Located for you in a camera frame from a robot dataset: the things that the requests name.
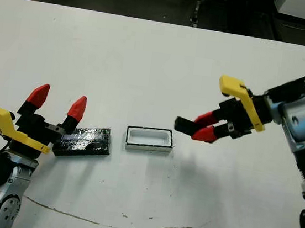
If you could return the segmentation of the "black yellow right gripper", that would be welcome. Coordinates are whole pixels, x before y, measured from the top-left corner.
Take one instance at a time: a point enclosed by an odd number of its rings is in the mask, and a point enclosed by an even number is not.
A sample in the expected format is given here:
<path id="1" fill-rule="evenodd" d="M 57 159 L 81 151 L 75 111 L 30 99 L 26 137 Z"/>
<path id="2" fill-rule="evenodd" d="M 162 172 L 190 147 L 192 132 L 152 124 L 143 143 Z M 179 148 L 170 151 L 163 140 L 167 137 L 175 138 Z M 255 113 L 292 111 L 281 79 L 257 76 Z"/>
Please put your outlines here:
<path id="1" fill-rule="evenodd" d="M 191 137 L 192 140 L 215 142 L 227 136 L 236 139 L 250 134 L 251 130 L 262 132 L 265 130 L 265 124 L 272 122 L 265 97 L 253 95 L 243 81 L 222 75 L 219 87 L 228 99 L 219 104 L 219 110 L 209 111 L 194 120 L 195 123 L 212 126 L 196 131 Z M 220 120 L 227 123 L 213 126 Z"/>

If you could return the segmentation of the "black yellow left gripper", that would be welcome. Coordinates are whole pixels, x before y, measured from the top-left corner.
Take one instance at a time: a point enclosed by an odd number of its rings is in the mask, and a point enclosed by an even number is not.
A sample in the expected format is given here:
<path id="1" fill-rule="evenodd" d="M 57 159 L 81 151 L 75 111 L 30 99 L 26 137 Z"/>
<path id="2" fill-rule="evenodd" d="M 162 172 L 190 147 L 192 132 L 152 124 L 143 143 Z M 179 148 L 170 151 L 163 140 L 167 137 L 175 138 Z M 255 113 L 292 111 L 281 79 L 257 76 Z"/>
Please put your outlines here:
<path id="1" fill-rule="evenodd" d="M 15 152 L 26 156 L 30 153 L 48 154 L 51 151 L 49 144 L 58 142 L 66 133 L 72 133 L 81 121 L 86 109 L 86 96 L 74 102 L 61 126 L 49 124 L 37 114 L 23 115 L 35 113 L 41 108 L 50 87 L 49 84 L 44 84 L 31 92 L 17 111 L 22 116 L 16 123 L 13 122 L 12 114 L 8 110 L 0 108 L 0 136 L 9 141 L 10 145 L 26 147 L 25 150 L 15 149 Z"/>

